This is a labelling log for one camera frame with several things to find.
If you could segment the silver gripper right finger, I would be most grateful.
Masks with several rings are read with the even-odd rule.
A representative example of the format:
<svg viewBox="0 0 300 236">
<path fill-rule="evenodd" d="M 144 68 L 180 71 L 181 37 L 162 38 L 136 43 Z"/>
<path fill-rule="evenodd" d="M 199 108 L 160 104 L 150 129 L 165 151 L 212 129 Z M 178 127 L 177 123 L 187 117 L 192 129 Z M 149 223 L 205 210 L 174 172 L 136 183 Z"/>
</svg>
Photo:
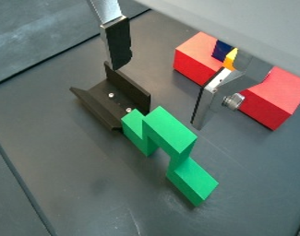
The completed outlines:
<svg viewBox="0 0 300 236">
<path fill-rule="evenodd" d="M 236 111 L 245 101 L 241 91 L 261 83 L 273 66 L 243 50 L 237 51 L 233 70 L 221 67 L 201 87 L 192 115 L 192 125 L 200 130 L 221 107 Z"/>
</svg>

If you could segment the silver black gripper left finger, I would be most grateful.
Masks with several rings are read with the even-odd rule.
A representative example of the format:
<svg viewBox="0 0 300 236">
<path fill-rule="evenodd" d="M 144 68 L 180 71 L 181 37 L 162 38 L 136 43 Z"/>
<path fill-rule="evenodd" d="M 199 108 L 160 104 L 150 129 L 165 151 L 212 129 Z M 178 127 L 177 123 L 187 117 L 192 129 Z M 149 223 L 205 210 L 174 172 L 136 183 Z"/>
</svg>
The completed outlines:
<svg viewBox="0 0 300 236">
<path fill-rule="evenodd" d="M 132 60 L 130 19 L 122 15 L 118 0 L 88 0 L 100 23 L 101 35 L 113 70 Z"/>
</svg>

